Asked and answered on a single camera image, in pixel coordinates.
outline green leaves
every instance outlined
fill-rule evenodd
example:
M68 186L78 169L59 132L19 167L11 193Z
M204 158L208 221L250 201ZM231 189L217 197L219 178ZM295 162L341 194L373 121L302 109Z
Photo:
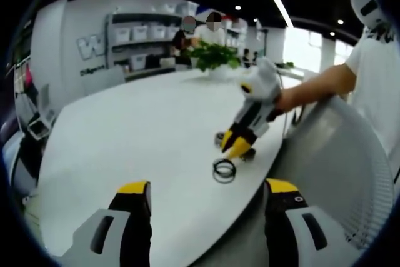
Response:
M228 64L233 69L240 66L235 51L226 46L208 44L204 41L200 41L199 46L190 51L188 55L192 58L199 58L197 68L203 72L207 69L214 70L224 64Z

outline dark hair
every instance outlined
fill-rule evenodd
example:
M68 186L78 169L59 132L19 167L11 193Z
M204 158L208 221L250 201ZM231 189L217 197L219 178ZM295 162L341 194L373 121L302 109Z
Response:
M221 14L217 12L211 12L207 17L207 22L222 22L222 20Z

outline person's arm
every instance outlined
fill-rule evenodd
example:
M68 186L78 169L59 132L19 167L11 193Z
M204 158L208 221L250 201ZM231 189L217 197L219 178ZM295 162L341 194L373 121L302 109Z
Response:
M183 42L185 39L185 34L182 30L177 31L174 38L172 39L172 55L177 55L183 48Z
M194 34L191 41L192 46L196 47L197 45L199 45L200 39L201 39L201 26L198 26L194 29Z
M356 45L344 64L332 66L299 86L283 89L276 100L276 109L288 112L298 106L353 91L356 86L361 44Z

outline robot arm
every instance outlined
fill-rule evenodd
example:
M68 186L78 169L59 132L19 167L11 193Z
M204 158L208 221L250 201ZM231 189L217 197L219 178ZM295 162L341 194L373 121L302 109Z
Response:
M238 83L245 100L221 142L223 153L231 149L227 159L241 157L268 130L268 117L281 92L275 64L268 58L260 59L258 68L246 70Z

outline white robotic hand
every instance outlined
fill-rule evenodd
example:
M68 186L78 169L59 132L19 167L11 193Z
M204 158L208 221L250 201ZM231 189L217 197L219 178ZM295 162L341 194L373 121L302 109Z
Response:
M246 70L238 84L245 100L221 141L223 153L231 148L227 159L242 157L268 130L269 116L275 109L274 100L281 93L276 66L268 58L261 58L258 67Z

